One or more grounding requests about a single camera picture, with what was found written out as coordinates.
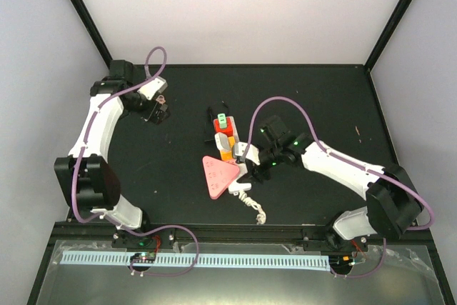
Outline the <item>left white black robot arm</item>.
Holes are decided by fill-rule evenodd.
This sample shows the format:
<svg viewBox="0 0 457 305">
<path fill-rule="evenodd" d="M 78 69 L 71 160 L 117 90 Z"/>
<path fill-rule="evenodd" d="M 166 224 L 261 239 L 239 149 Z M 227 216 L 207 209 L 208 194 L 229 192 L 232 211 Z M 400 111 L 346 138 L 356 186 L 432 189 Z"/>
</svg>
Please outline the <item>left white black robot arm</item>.
<svg viewBox="0 0 457 305">
<path fill-rule="evenodd" d="M 163 96 L 168 84 L 160 73 L 148 74 L 135 85 L 133 72 L 132 63 L 115 60 L 109 75 L 93 84 L 81 133 L 69 153 L 55 160 L 54 172 L 78 222 L 106 219 L 127 231 L 137 247 L 145 247 L 154 236 L 149 217 L 122 196 L 121 182 L 108 163 L 109 147 L 124 112 L 136 112 L 145 122 L 160 124 L 170 111 Z"/>
</svg>

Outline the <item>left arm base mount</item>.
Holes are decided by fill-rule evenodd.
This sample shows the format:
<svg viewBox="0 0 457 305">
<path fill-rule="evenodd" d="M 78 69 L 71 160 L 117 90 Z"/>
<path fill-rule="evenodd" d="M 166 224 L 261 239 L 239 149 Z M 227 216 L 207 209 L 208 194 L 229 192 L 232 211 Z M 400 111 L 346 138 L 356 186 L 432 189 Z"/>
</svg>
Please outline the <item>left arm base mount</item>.
<svg viewBox="0 0 457 305">
<path fill-rule="evenodd" d="M 154 226 L 145 232 L 153 231 L 145 236 L 133 235 L 125 230 L 115 230 L 111 234 L 111 246 L 127 251 L 153 251 L 170 249 L 174 244 L 176 229 L 169 226 Z"/>
</svg>

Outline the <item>pink triangular power strip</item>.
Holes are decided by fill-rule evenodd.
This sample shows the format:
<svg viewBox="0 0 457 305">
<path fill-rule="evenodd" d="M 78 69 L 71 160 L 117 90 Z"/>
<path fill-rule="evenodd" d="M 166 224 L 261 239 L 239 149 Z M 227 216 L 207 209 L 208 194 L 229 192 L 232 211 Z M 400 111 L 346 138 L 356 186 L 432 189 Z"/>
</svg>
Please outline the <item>pink triangular power strip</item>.
<svg viewBox="0 0 457 305">
<path fill-rule="evenodd" d="M 202 164 L 209 197 L 212 200 L 217 200 L 229 185 L 236 180 L 240 169 L 236 164 L 211 156 L 204 156 Z"/>
</svg>

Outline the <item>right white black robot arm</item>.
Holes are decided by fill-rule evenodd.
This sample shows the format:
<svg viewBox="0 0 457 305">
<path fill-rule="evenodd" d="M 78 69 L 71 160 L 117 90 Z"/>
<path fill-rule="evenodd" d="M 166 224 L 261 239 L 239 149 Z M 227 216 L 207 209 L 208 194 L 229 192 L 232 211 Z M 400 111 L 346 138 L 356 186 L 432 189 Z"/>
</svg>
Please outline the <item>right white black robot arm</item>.
<svg viewBox="0 0 457 305">
<path fill-rule="evenodd" d="M 248 163 L 243 179 L 263 182 L 272 167 L 287 164 L 326 176 L 365 201 L 359 209 L 339 212 L 326 225 L 323 241 L 332 251 L 373 234 L 400 239 L 424 208 L 408 173 L 397 164 L 368 164 L 334 151 L 310 134 L 293 133 L 278 116 L 265 120 L 260 131 L 268 143 L 265 149 L 246 142 L 232 148 L 237 161 Z"/>
</svg>

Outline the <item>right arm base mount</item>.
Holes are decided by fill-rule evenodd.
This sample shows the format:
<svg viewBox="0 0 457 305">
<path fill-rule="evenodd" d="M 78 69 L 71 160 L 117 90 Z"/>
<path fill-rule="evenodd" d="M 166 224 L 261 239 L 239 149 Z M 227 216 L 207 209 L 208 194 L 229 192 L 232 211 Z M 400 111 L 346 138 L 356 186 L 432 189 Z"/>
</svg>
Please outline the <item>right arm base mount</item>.
<svg viewBox="0 0 457 305">
<path fill-rule="evenodd" d="M 304 247 L 314 251 L 345 252 L 360 249 L 368 251 L 360 239 L 345 240 L 326 226 L 307 226 L 301 230 Z"/>
</svg>

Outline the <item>white long power strip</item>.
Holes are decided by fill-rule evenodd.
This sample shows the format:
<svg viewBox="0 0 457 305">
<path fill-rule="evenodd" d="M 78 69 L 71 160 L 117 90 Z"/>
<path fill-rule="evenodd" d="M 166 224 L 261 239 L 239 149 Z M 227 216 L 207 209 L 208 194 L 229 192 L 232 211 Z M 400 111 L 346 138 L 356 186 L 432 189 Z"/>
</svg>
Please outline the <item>white long power strip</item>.
<svg viewBox="0 0 457 305">
<path fill-rule="evenodd" d="M 235 126 L 235 138 L 236 138 L 236 143 L 237 142 L 240 142 L 239 141 L 239 137 L 238 137 L 238 131 L 237 131 L 237 128 L 236 128 L 236 124 L 235 124 L 235 121 L 234 121 L 234 118 L 232 119 L 233 121 L 233 125 Z M 236 180 L 240 177 L 240 176 L 243 176 L 244 174 L 247 173 L 247 166 L 245 165 L 245 163 L 241 163 L 241 162 L 237 162 L 236 159 L 233 157 L 232 160 L 230 161 L 227 161 L 229 163 L 233 163 L 233 164 L 236 164 L 239 169 L 240 169 L 240 172 L 236 178 Z M 239 184 L 236 180 L 234 180 L 228 187 L 228 192 L 234 196 L 240 196 L 242 192 L 246 192 L 246 191 L 249 191 L 251 189 L 251 184 L 250 183 L 244 183 L 244 184 Z"/>
</svg>

